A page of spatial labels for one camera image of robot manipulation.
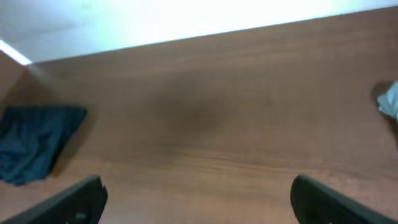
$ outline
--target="wooden surface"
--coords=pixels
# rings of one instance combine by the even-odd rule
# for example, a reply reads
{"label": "wooden surface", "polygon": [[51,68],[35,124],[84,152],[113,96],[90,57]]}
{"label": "wooden surface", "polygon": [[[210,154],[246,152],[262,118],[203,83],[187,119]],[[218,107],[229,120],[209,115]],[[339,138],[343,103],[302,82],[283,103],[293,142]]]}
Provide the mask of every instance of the wooden surface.
{"label": "wooden surface", "polygon": [[398,218],[396,135],[371,96],[398,78],[398,8],[32,69],[4,105],[90,115],[46,181],[0,185],[2,219],[90,174],[102,223],[296,223],[297,174]]}
{"label": "wooden surface", "polygon": [[0,49],[0,101],[20,79],[25,69]]}

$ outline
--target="dark blue cloth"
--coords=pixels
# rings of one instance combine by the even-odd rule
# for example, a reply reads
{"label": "dark blue cloth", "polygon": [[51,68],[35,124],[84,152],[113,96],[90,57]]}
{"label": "dark blue cloth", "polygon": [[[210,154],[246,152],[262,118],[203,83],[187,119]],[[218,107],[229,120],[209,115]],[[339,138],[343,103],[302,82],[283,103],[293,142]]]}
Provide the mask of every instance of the dark blue cloth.
{"label": "dark blue cloth", "polygon": [[11,106],[0,122],[0,179],[22,185],[44,179],[87,110],[77,106]]}

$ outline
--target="white wall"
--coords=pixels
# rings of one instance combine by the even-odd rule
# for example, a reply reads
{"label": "white wall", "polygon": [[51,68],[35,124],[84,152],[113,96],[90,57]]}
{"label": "white wall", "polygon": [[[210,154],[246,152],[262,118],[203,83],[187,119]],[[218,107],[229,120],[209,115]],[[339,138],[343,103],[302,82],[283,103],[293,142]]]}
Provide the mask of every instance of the white wall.
{"label": "white wall", "polygon": [[398,0],[1,0],[0,39],[43,62],[396,5]]}

